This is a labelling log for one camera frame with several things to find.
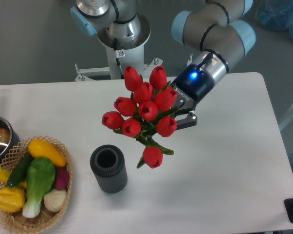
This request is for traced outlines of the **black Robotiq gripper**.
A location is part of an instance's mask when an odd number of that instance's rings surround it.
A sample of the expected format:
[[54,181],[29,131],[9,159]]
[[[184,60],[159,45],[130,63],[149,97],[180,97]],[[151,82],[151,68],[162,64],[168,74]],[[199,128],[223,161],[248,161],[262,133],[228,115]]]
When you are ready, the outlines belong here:
[[[179,106],[174,114],[177,129],[181,130],[197,125],[195,114],[196,105],[212,90],[214,80],[197,65],[190,64],[171,83],[177,92],[177,99],[173,107]],[[178,116],[186,114],[183,119]]]

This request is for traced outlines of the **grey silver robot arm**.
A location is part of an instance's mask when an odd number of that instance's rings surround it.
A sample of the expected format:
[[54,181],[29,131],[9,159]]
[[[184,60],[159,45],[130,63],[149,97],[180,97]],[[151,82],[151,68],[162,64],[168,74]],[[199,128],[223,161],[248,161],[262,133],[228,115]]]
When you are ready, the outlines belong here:
[[[199,51],[197,58],[174,79],[178,94],[178,129],[196,125],[197,104],[249,52],[256,41],[252,27],[241,20],[250,0],[209,0],[198,12],[182,11],[173,20],[171,34]],[[144,65],[144,45],[150,37],[147,19],[134,0],[78,0],[70,10],[77,27],[96,35],[105,46],[111,79],[121,79],[132,66],[148,77],[155,67]]]

